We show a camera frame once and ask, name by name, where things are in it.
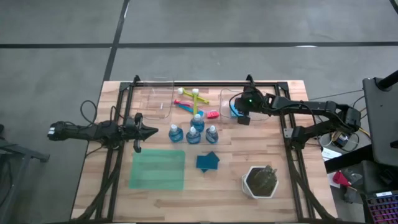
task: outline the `plant pot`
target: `plant pot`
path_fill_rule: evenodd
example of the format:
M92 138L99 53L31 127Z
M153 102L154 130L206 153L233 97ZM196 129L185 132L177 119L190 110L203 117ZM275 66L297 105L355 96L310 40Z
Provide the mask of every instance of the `plant pot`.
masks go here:
M274 193L275 193L275 191L276 191L276 188L278 187L279 180L276 180L276 184L275 184L274 189L272 190L272 192L271 192L270 195L268 195L268 196L256 196L256 195L254 195L254 194L252 193L252 191L251 191L251 189L250 189L250 187L249 187L249 185L248 185L248 183L247 183L248 176L249 176L250 172L251 172L254 168L266 168L266 167L265 167L265 166L252 166L252 167L250 167L249 171L248 171L246 174L244 174L244 175L242 176L242 190L243 190L243 193L245 193L246 195L248 195L249 197L254 198L254 199L268 199L268 198L272 198L272 196L274 196Z

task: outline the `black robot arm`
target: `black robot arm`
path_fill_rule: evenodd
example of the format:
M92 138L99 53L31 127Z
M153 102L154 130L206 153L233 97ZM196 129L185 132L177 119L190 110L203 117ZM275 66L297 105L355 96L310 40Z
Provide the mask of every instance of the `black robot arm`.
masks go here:
M103 121L96 125L79 126L58 121L51 124L47 137L51 141L66 139L96 141L108 149L115 149L120 142L134 139L134 150L141 152L140 140L145 141L157 131L157 128L143 125L142 114L137 113L134 119L127 118L124 125L118 125L115 121Z
M238 123L245 125L250 123L249 112L264 113L269 116L289 113L310 114L328 118L327 121L309 127L297 126L290 130L289 142L294 149L303 149L305 143L315 136L333 131L354 133L361 127L361 113L349 105L333 101L292 101L268 93L264 96L253 84L244 87L242 96L235 100L234 106L243 114L238 117Z

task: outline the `white pot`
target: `white pot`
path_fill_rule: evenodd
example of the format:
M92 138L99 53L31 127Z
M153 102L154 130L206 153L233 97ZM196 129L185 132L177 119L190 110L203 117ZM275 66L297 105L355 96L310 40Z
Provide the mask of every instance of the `white pot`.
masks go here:
M251 192L251 190L250 190L250 188L249 188L249 186L248 186L248 183L246 182L246 179L248 178L248 176L249 176L249 174L250 174L250 171L251 171L253 168L265 168L265 166L252 166L252 167L250 167L249 172L247 172L246 174L244 174L244 175L242 176L242 190L243 190L243 193L245 193L246 195L248 195L249 197L254 198L254 199L268 199L268 198L272 198L272 196L274 196L274 193L275 193L275 191L276 191L276 188L278 188L279 180L276 180L275 187L274 187L274 189L272 190L272 193L271 193L270 196L266 196L266 197L265 197L265 196L255 196L255 195Z

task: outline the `wooden tabletop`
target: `wooden tabletop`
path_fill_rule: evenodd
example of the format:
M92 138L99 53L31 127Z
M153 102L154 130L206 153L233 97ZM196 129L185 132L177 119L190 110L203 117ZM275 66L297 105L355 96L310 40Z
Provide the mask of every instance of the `wooden tabletop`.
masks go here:
M287 81L292 100L308 100L303 81ZM98 104L97 121L109 119L110 108L116 106L120 82L104 82ZM260 87L275 94L272 87ZM199 87L200 96L209 105L200 103L204 110L221 111L217 119L205 120L206 128L215 125L218 144L209 144L202 135L198 145L183 142L172 144L168 137L171 124L186 133L192 114L171 105L172 100L192 101L177 95L176 88L134 88L131 115L141 112L144 124L159 128L159 132L145 142L142 150L164 149L185 151L185 180L183 191L137 190L129 188L132 166L132 141L124 147L123 163L114 211L114 222L280 222L296 221L294 199L287 168L279 117L254 114L251 124L244 126L230 118L228 99L242 91L242 87ZM295 115L297 125L309 126L312 118ZM90 143L88 151L98 148ZM195 167L197 155L214 151L220 158L218 170L203 173ZM101 185L106 150L92 153L85 161L73 207L72 218L81 215L92 202ZM336 209L318 146L308 145L303 150L311 191L327 211L336 217ZM241 177L251 166L271 165L277 169L279 186L272 199L254 200L242 192ZM306 213L303 193L302 207ZM105 198L104 211L108 211Z

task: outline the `small blue bottle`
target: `small blue bottle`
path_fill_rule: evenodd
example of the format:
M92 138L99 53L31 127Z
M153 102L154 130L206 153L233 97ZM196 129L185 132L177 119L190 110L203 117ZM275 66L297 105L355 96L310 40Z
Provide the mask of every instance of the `small blue bottle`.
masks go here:
M206 139L212 144L216 144L218 142L218 133L214 125L211 125L210 128L206 129Z
M191 120L191 127L195 127L198 132L202 132L205 128L205 122L202 120L200 114L195 114Z
M189 144L198 144L200 142L200 133L193 126L186 137Z
M177 125L172 124L169 131L169 138L172 142L179 142L184 138L182 129L177 127Z

